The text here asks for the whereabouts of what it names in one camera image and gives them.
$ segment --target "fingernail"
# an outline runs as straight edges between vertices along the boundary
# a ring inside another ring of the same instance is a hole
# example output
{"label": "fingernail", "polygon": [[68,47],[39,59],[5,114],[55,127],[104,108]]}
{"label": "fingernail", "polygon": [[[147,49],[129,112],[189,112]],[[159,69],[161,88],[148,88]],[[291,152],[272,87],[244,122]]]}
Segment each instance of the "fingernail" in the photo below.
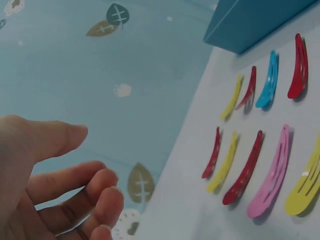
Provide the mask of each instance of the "fingernail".
{"label": "fingernail", "polygon": [[87,129],[88,128],[86,125],[83,125],[83,124],[78,124],[76,126],[79,127],[79,128],[82,128],[82,129]]}
{"label": "fingernail", "polygon": [[111,188],[113,188],[113,189],[117,190],[119,193],[121,193],[121,194],[122,194],[122,196],[124,195],[124,193],[121,191],[121,189],[120,189],[120,188],[118,188],[118,187],[116,187],[116,186],[112,186]]}
{"label": "fingernail", "polygon": [[103,225],[103,224],[100,225],[100,226],[103,227],[103,228],[108,229],[110,231],[110,234],[111,234],[111,230],[112,230],[111,227],[109,227],[108,225]]}

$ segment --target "teal leaf print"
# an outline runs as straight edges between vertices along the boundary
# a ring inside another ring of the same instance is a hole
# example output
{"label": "teal leaf print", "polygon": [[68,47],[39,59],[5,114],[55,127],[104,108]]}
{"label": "teal leaf print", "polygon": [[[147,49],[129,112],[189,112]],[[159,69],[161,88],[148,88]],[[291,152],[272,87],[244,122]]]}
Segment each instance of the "teal leaf print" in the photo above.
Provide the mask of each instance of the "teal leaf print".
{"label": "teal leaf print", "polygon": [[129,11],[124,6],[116,3],[113,3],[106,12],[106,20],[114,26],[121,25],[123,28],[129,18]]}
{"label": "teal leaf print", "polygon": [[7,23],[7,20],[2,19],[2,20],[0,21],[0,29],[2,29],[2,28],[6,25],[6,23]]}

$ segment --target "red hair clip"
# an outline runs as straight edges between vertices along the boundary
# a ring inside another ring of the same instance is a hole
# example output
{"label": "red hair clip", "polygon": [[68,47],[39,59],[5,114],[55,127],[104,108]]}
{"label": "red hair clip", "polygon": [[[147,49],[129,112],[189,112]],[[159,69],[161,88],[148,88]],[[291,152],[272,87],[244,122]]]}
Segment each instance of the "red hair clip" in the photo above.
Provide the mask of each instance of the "red hair clip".
{"label": "red hair clip", "polygon": [[288,91],[288,98],[295,99],[305,89],[308,81],[308,57],[307,50],[301,35],[295,35],[295,68],[292,83]]}
{"label": "red hair clip", "polygon": [[219,127],[217,127],[212,155],[211,155],[211,158],[209,160],[208,165],[206,166],[204,172],[202,173],[203,179],[210,178],[212,173],[214,172],[214,169],[215,169],[215,166],[217,163],[217,159],[218,159],[218,155],[219,155],[220,144],[221,144],[221,135],[220,135]]}
{"label": "red hair clip", "polygon": [[255,96],[254,92],[256,90],[256,79],[257,79],[257,68],[256,68],[256,66],[253,66],[251,69],[251,77],[250,77],[248,89],[246,90],[246,93],[245,93],[242,101],[235,108],[235,110],[238,110],[239,108],[241,108],[243,105],[245,105],[251,99],[251,97],[253,98]]}
{"label": "red hair clip", "polygon": [[224,205],[229,205],[234,203],[245,191],[249,180],[251,178],[252,173],[254,172],[259,154],[260,149],[263,143],[263,132],[261,130],[258,131],[256,136],[253,148],[249,155],[249,158],[240,174],[238,179],[235,181],[233,186],[229,189],[229,191],[224,195],[222,203]]}

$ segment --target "metal hair clip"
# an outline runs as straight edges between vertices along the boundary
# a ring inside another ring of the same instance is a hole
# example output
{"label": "metal hair clip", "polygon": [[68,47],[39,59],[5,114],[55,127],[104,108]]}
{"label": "metal hair clip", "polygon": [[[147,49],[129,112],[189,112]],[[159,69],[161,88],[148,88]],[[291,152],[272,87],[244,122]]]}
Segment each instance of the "metal hair clip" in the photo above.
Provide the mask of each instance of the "metal hair clip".
{"label": "metal hair clip", "polygon": [[209,160],[209,163],[207,164],[203,174],[202,178],[207,179],[210,178],[212,173],[215,170],[215,166],[217,163],[218,155],[219,155],[219,150],[220,150],[220,144],[221,144],[221,135],[220,135],[220,130],[219,127],[216,128],[216,134],[215,134],[215,142],[214,142],[214,147],[212,151],[211,158]]}
{"label": "metal hair clip", "polygon": [[281,188],[289,161],[289,131],[289,125],[285,124],[281,131],[271,168],[247,208],[247,215],[251,219],[259,217],[265,212]]}
{"label": "metal hair clip", "polygon": [[229,117],[229,115],[232,113],[232,111],[234,110],[235,105],[236,105],[237,100],[238,100],[238,97],[239,97],[239,93],[240,93],[240,90],[241,90],[243,79],[244,79],[243,75],[239,73],[238,74],[238,79],[237,79],[236,84],[235,84],[235,89],[234,89],[233,96],[232,96],[229,104],[226,106],[225,110],[221,114],[221,116],[220,116],[221,120],[225,121]]}
{"label": "metal hair clip", "polygon": [[224,205],[229,205],[234,203],[238,198],[244,193],[252,173],[254,172],[260,149],[264,140],[264,134],[261,130],[258,131],[253,148],[249,155],[249,158],[236,182],[229,189],[229,191],[224,195],[222,203]]}
{"label": "metal hair clip", "polygon": [[305,169],[286,198],[284,210],[289,215],[301,214],[320,189],[320,133]]}
{"label": "metal hair clip", "polygon": [[278,60],[276,51],[270,53],[269,68],[266,76],[265,84],[260,97],[255,103],[256,108],[265,108],[271,103],[275,97],[278,82]]}
{"label": "metal hair clip", "polygon": [[292,83],[288,91],[289,99],[296,99],[304,91],[308,81],[308,57],[301,35],[295,35],[295,68]]}
{"label": "metal hair clip", "polygon": [[227,156],[225,157],[222,167],[219,169],[219,172],[212,178],[211,182],[207,185],[206,191],[211,193],[213,192],[217,187],[221,186],[231,168],[231,165],[234,161],[235,153],[236,153],[236,147],[237,147],[237,140],[238,140],[238,133],[236,131],[232,134],[232,140],[229,147],[229,152]]}
{"label": "metal hair clip", "polygon": [[251,77],[250,77],[248,89],[246,90],[246,93],[242,101],[238,104],[235,110],[238,110],[239,108],[241,108],[248,101],[253,101],[253,98],[255,97],[254,92],[256,90],[256,79],[257,79],[257,67],[253,66],[251,69]]}

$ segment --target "hand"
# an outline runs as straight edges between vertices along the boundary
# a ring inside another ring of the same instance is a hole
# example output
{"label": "hand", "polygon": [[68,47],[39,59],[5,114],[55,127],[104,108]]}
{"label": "hand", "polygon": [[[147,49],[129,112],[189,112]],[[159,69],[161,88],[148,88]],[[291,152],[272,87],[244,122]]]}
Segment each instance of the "hand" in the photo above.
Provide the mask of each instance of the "hand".
{"label": "hand", "polygon": [[[110,229],[124,207],[112,170],[91,161],[31,176],[36,163],[76,149],[87,134],[82,125],[0,117],[1,240],[112,239]],[[35,209],[35,205],[83,186],[59,205]],[[89,213],[88,219],[72,229]]]}

